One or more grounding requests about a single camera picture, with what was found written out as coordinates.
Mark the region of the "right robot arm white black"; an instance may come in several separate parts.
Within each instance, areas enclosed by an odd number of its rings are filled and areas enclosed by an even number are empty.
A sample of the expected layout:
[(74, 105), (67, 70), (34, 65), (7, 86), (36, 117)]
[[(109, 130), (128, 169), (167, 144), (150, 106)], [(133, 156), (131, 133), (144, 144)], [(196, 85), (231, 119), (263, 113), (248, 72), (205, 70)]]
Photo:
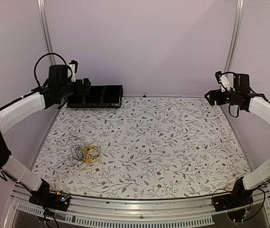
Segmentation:
[[(234, 72), (215, 73), (220, 89), (211, 90), (204, 95), (211, 106), (228, 105), (237, 107), (235, 118), (243, 110), (253, 114), (270, 125), (270, 100), (262, 93), (256, 93), (250, 87), (248, 74)], [(247, 199), (246, 191), (257, 189), (261, 185), (270, 183), (270, 158), (251, 173), (237, 180), (234, 193), (229, 196), (232, 207), (239, 207)]]

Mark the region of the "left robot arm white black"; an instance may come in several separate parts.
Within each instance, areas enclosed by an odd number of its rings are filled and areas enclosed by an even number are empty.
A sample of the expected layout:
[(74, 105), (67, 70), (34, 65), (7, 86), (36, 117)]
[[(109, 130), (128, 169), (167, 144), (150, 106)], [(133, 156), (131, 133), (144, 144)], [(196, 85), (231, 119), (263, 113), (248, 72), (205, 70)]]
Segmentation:
[(83, 97), (89, 93), (89, 79), (77, 79), (78, 62), (64, 61), (61, 65), (51, 65), (46, 81), (29, 93), (0, 108), (0, 171), (25, 186), (43, 206), (50, 206), (54, 199), (49, 192), (49, 184), (38, 178), (23, 163), (15, 158), (5, 143), (3, 136), (26, 118), (53, 105), (62, 107), (70, 97)]

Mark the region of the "black compartment storage bin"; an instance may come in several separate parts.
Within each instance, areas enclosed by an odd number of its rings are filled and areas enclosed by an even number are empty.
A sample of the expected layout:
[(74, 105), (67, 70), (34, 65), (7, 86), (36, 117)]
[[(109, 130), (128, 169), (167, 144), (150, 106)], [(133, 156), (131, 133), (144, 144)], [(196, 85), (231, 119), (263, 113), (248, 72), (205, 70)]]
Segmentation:
[(88, 94), (71, 95), (67, 100), (69, 108), (119, 108), (122, 105), (122, 85), (94, 85)]

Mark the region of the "floral patterned table mat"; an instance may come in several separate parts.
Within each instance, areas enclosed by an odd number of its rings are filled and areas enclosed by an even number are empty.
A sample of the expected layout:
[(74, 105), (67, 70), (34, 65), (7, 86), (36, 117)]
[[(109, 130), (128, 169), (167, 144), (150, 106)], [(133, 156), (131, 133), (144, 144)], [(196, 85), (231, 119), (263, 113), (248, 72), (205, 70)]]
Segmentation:
[(64, 107), (32, 170), (52, 190), (122, 199), (209, 195), (251, 171), (221, 108), (201, 98)]

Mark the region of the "right aluminium corner post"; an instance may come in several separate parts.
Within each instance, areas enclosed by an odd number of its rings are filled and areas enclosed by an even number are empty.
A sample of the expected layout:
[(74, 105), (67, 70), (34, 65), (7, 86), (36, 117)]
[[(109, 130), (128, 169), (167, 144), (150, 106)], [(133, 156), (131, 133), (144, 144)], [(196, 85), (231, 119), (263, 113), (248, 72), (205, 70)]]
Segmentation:
[(232, 66), (234, 52), (237, 47), (238, 36), (241, 29), (243, 8), (244, 8), (244, 0), (237, 0), (230, 47), (228, 50), (228, 55), (224, 67), (225, 72), (229, 71)]

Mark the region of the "aluminium corner post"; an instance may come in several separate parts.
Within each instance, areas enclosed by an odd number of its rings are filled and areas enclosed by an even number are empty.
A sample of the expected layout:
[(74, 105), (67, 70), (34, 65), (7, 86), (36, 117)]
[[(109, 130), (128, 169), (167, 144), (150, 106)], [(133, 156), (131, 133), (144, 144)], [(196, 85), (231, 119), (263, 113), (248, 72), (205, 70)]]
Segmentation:
[(228, 50), (228, 55), (224, 67), (225, 72), (229, 71), (232, 66), (234, 52), (237, 47), (238, 36), (241, 29), (243, 8), (244, 8), (244, 0), (237, 0), (230, 47)]
[(42, 35), (45, 42), (46, 51), (48, 53), (53, 52), (52, 44), (51, 44), (51, 37), (50, 32), (48, 28), (48, 20), (47, 20), (47, 12), (45, 7), (45, 1), (44, 0), (37, 0), (38, 5), (38, 13), (39, 13), (39, 20), (40, 25), (42, 29)]

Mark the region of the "left aluminium corner post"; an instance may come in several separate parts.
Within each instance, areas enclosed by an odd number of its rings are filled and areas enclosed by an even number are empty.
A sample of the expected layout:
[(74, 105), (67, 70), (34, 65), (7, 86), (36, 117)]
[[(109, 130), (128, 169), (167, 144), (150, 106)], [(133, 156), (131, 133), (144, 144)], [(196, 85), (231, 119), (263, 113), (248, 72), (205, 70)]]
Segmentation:
[(39, 20), (40, 25), (42, 29), (42, 35), (45, 42), (46, 51), (48, 53), (53, 52), (52, 44), (51, 44), (51, 37), (50, 32), (48, 28), (48, 20), (47, 20), (47, 12), (45, 7), (45, 1), (44, 0), (37, 0), (38, 5), (38, 13), (39, 13)]

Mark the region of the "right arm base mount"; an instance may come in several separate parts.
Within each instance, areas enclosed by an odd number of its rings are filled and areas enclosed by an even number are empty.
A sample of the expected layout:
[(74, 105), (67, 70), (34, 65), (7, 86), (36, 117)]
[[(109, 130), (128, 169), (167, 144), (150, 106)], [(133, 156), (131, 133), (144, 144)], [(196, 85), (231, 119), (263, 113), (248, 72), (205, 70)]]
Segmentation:
[(233, 223), (244, 222), (253, 203), (252, 191), (245, 191), (245, 193), (232, 193), (227, 192), (223, 195), (212, 195), (212, 205), (216, 212), (228, 211), (234, 209), (234, 211), (228, 212), (227, 217)]

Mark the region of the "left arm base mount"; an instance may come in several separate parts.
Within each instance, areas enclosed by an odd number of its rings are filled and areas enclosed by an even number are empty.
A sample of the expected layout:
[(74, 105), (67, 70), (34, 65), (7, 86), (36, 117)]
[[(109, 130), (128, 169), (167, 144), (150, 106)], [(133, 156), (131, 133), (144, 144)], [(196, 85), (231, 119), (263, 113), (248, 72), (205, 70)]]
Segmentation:
[(51, 192), (49, 189), (34, 191), (29, 198), (29, 203), (66, 212), (70, 204), (69, 193), (63, 191)]

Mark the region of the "aluminium front rail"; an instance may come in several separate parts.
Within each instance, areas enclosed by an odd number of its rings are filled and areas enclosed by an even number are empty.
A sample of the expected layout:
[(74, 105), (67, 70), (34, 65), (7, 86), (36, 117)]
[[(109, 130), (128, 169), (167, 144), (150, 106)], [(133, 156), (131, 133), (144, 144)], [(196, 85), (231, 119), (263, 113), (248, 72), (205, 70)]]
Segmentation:
[(261, 188), (253, 203), (219, 211), (216, 195), (181, 199), (122, 200), (73, 195), (66, 211), (45, 214), (16, 186), (6, 228), (270, 228), (270, 194)]

